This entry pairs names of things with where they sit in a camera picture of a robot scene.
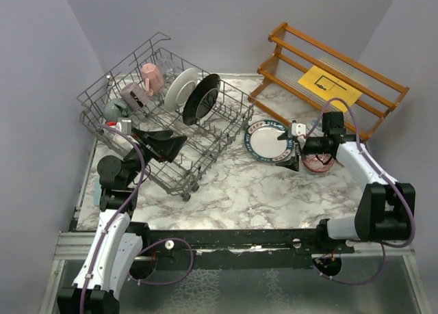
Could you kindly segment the black rimmed printed plate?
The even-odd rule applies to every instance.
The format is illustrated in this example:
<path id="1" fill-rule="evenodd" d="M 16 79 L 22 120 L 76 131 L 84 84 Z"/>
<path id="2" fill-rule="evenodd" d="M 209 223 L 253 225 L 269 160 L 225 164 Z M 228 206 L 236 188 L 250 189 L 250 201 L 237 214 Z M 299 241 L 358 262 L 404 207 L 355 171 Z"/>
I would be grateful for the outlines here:
<path id="1" fill-rule="evenodd" d="M 184 70 L 170 85 L 164 100 L 164 108 L 168 112 L 184 107 L 189 96 L 198 83 L 198 71 L 195 68 Z"/>

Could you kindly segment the pink cream mug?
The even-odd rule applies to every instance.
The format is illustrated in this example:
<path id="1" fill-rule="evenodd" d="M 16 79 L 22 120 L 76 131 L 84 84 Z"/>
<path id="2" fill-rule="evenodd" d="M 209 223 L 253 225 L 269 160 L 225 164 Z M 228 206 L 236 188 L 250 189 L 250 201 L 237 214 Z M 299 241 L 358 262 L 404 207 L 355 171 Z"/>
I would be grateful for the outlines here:
<path id="1" fill-rule="evenodd" d="M 144 81 L 146 94 L 152 97 L 164 86 L 164 79 L 158 67 L 153 63 L 146 63 L 140 69 Z"/>

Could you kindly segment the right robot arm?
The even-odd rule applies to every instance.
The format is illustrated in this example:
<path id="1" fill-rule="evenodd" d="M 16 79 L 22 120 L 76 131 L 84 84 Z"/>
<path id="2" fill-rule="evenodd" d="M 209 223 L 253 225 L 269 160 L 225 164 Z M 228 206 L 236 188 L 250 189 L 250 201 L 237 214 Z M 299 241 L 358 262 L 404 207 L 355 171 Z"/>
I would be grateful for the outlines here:
<path id="1" fill-rule="evenodd" d="M 342 112 L 322 115 L 322 136 L 306 135 L 306 130 L 304 124 L 293 122 L 278 137 L 291 141 L 297 151 L 280 166 L 297 171 L 301 155 L 327 154 L 347 169 L 363 192 L 353 216 L 320 221 L 322 232 L 314 237 L 315 247 L 330 253 L 340 240 L 347 239 L 381 242 L 394 248 L 402 241 L 410 243 L 415 234 L 414 187 L 385 174 L 359 137 L 347 133 Z"/>

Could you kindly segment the purple mug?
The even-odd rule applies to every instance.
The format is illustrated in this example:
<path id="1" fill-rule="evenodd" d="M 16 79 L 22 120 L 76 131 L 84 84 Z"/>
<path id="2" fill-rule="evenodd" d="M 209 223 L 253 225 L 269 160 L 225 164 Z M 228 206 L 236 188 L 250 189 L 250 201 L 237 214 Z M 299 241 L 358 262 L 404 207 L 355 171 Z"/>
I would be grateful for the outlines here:
<path id="1" fill-rule="evenodd" d="M 135 82 L 127 84 L 121 91 L 120 97 L 134 111 L 142 109 L 149 101 L 149 96 Z"/>

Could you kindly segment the clear drinking glass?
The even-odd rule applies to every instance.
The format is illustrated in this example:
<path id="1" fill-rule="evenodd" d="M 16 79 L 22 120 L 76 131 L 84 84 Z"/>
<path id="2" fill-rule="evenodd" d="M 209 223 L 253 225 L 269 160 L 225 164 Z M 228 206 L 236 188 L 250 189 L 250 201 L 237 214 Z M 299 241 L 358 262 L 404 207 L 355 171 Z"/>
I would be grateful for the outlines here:
<path id="1" fill-rule="evenodd" d="M 156 66 L 164 78 L 168 78 L 175 73 L 175 65 L 170 57 L 162 57 L 156 61 Z"/>

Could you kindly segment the dark grey mug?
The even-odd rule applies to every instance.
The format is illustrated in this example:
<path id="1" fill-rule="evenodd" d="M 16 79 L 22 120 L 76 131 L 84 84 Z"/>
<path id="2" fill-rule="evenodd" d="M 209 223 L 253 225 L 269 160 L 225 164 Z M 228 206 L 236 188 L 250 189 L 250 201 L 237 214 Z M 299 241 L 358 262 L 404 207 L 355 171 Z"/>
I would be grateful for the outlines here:
<path id="1" fill-rule="evenodd" d="M 112 99 L 103 108 L 106 121 L 118 122 L 119 118 L 129 118 L 133 111 L 122 99 Z"/>

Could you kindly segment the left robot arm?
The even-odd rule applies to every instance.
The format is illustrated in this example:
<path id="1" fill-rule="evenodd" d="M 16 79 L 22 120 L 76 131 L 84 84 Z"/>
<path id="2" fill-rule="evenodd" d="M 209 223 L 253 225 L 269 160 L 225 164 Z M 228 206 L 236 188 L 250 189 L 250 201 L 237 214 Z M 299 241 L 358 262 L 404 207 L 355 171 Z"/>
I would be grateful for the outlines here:
<path id="1" fill-rule="evenodd" d="M 175 136 L 171 130 L 142 131 L 133 129 L 118 134 L 131 145 L 123 157 L 106 155 L 97 164 L 99 174 L 99 222 L 92 244 L 71 287 L 57 295 L 61 313 L 118 313 L 120 293 L 137 256 L 151 247 L 148 226 L 131 221 L 136 209 L 139 187 L 144 182 L 146 167 L 151 160 L 172 162 L 187 138 Z"/>

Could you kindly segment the black rimmed cream plate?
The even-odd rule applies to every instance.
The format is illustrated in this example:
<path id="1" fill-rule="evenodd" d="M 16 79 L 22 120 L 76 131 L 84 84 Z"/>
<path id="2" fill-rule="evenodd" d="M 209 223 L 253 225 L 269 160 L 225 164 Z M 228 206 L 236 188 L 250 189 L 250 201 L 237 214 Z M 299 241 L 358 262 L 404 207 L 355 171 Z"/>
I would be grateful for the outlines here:
<path id="1" fill-rule="evenodd" d="M 218 74 L 210 74 L 198 83 L 183 109 L 185 125 L 195 125 L 212 110 L 218 98 L 220 81 Z"/>

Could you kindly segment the blue rimmed white plate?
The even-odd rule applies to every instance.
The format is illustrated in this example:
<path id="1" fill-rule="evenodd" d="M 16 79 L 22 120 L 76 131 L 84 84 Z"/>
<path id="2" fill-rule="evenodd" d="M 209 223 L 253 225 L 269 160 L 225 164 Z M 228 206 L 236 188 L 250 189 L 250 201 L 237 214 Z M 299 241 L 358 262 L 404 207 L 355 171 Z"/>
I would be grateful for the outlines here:
<path id="1" fill-rule="evenodd" d="M 275 120 L 259 120 L 251 124 L 244 134 L 246 150 L 257 160 L 277 163 L 295 154 L 292 140 L 279 140 L 287 127 Z"/>

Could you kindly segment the white grey mug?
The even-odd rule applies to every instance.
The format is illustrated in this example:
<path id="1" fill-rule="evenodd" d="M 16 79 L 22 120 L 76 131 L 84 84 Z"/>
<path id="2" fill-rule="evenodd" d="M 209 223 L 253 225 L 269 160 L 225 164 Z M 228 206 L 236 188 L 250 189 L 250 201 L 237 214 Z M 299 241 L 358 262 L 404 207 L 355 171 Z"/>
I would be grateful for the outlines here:
<path id="1" fill-rule="evenodd" d="M 120 148 L 129 148 L 130 147 L 130 143 L 128 143 L 126 141 L 126 139 L 122 136 L 120 136 L 119 134 L 115 134 L 113 137 L 113 141 L 114 143 L 119 146 Z"/>

